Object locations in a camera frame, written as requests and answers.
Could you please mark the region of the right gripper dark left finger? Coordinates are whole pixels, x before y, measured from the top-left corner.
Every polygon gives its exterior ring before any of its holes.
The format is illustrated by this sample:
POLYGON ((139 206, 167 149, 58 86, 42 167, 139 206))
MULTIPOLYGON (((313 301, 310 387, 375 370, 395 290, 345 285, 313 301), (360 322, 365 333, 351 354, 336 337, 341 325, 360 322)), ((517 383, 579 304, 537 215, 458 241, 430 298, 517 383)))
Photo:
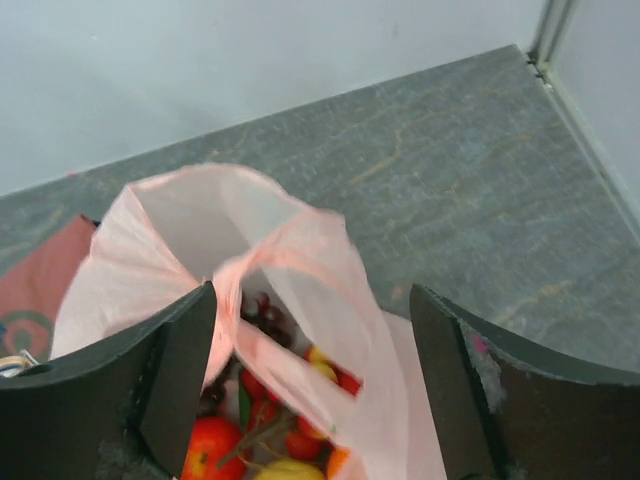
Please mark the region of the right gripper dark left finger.
POLYGON ((2 478, 179 476, 215 315, 205 283, 137 325, 3 380, 2 478))

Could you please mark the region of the small red yellow peach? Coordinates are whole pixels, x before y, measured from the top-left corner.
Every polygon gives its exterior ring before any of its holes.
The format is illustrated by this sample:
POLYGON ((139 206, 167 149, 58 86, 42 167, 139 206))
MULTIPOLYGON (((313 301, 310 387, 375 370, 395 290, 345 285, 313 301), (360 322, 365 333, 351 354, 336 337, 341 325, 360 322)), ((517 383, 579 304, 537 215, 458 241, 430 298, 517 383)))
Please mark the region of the small red yellow peach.
POLYGON ((336 383, 341 389, 352 396, 356 396, 362 386, 362 382, 347 370, 330 360, 316 346, 310 346, 304 353, 304 359, 330 381, 336 383))

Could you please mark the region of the dark red grape bunch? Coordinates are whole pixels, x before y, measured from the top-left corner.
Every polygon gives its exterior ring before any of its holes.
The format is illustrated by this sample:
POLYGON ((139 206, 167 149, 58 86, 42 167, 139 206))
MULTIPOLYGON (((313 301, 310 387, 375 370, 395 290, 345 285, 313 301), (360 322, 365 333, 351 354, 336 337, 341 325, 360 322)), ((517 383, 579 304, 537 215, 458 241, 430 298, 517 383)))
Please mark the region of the dark red grape bunch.
MULTIPOLYGON (((293 345, 288 320, 284 312, 271 303, 267 293, 253 294, 243 291, 240 317, 260 329, 280 346, 290 348, 293 345)), ((214 416, 221 412, 221 405, 226 397, 224 383, 228 380, 236 363, 237 358, 232 354, 216 379, 205 383, 200 396, 198 418, 214 416)))

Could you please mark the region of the red apple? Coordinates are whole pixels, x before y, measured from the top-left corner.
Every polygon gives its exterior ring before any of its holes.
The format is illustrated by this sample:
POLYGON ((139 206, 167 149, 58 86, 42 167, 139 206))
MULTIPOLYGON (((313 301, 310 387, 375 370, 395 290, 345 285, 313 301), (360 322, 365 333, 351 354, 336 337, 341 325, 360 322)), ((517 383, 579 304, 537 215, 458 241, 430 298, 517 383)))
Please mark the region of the red apple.
POLYGON ((219 468, 217 463, 243 438, 239 426, 219 416, 196 420, 180 476, 181 480, 239 480, 246 465, 239 458, 219 468))

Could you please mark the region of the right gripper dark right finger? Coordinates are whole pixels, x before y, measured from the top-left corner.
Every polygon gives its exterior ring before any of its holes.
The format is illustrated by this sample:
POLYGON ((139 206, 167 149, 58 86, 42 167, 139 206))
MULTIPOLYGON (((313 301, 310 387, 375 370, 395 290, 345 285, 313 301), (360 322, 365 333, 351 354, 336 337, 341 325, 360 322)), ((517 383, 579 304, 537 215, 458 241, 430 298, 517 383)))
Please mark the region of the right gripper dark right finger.
POLYGON ((638 478, 638 373, 547 348, 425 286, 409 306, 448 478, 638 478))

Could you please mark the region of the pink plastic bag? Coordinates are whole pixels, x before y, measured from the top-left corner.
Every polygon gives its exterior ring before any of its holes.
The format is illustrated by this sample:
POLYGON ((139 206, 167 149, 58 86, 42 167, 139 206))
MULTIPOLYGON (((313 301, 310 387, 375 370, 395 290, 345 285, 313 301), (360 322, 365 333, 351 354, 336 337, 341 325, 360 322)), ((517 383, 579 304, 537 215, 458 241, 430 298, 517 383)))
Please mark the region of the pink plastic bag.
POLYGON ((411 324, 378 306, 344 218, 248 167, 203 164, 126 185, 62 302, 51 354, 138 323, 205 281, 218 300, 207 380, 237 354, 350 450, 343 479, 445 477, 411 324), (359 393, 242 320, 246 284, 276 294, 304 335, 362 381, 359 393))

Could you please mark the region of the orange fruit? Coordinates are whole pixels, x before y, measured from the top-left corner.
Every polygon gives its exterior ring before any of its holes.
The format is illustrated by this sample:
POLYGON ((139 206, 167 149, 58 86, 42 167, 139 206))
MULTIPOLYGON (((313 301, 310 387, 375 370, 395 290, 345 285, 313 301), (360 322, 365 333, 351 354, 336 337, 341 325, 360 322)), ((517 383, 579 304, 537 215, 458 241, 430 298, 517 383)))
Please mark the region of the orange fruit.
POLYGON ((331 451, 326 467, 326 476, 328 480, 333 480, 336 478, 349 457, 349 449, 336 447, 331 451))

